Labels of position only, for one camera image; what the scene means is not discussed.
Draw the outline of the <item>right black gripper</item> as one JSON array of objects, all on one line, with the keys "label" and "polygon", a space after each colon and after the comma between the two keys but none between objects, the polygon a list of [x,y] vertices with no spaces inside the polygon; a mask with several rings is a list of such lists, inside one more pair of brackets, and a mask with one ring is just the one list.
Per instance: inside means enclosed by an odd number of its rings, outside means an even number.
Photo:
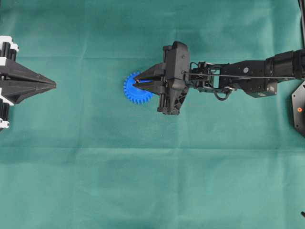
[{"label": "right black gripper", "polygon": [[174,42],[164,47],[165,63],[158,63],[134,77],[134,80],[159,80],[135,83],[134,87],[159,95],[158,112],[178,115],[189,88],[184,73],[190,69],[190,54],[187,45]]}]

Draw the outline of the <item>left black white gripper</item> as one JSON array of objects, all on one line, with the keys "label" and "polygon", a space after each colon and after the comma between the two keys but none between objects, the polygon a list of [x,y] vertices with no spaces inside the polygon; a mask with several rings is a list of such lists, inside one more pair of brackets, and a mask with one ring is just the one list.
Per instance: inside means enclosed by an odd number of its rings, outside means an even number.
[{"label": "left black white gripper", "polygon": [[56,88],[56,83],[15,62],[19,47],[10,36],[0,37],[0,73],[25,81],[0,82],[0,129],[8,129],[9,109],[14,104]]}]

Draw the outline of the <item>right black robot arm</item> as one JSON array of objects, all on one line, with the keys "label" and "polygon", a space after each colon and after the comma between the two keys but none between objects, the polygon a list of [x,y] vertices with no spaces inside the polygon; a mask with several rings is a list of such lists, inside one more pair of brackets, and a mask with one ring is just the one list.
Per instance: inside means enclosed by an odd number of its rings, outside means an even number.
[{"label": "right black robot arm", "polygon": [[158,95],[158,112],[178,115],[190,88],[213,93],[224,101],[237,89],[254,98],[277,94],[283,81],[305,78],[305,51],[288,51],[266,60],[215,64],[198,62],[192,68],[186,44],[163,47],[163,62],[134,77],[134,87]]}]

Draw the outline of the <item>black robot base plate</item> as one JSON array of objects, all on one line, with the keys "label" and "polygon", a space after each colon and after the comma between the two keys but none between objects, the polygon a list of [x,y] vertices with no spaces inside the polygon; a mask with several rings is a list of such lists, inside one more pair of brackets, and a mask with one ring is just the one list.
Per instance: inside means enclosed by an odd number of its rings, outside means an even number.
[{"label": "black robot base plate", "polygon": [[292,93],[292,108],[294,127],[296,131],[305,136],[305,82],[303,81]]}]

